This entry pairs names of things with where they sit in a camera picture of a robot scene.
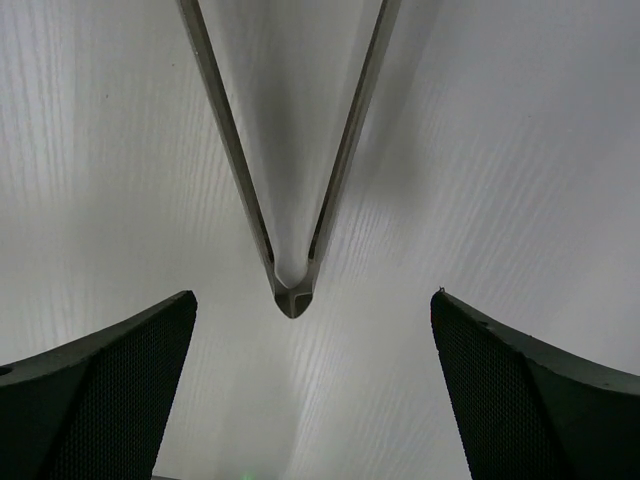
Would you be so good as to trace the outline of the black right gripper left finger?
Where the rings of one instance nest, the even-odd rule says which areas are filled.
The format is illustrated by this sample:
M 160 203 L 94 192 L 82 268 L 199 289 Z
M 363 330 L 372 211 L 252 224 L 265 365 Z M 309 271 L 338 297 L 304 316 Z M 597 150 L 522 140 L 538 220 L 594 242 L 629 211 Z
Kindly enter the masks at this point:
M 179 292 L 1 368 L 4 479 L 149 479 L 196 321 Z

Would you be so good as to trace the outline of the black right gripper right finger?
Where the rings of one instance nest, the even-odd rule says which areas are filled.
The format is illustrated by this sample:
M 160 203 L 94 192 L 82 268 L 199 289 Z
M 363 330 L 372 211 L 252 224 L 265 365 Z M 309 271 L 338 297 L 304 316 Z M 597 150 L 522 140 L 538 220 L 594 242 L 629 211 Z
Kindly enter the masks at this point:
M 524 334 L 445 290 L 430 307 L 472 478 L 638 478 L 638 376 Z

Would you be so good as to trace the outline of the steel serving tongs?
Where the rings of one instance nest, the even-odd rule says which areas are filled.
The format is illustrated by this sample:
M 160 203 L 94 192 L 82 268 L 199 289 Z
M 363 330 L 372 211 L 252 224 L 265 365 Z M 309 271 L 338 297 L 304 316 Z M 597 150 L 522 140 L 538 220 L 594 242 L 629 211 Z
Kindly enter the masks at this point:
M 331 238 L 343 187 L 361 138 L 401 3 L 381 3 L 310 241 L 305 276 L 291 288 L 285 286 L 276 274 L 275 256 L 269 233 L 200 3 L 179 1 L 177 5 L 275 303 L 285 316 L 296 319 L 307 310 L 313 300 L 315 283 Z

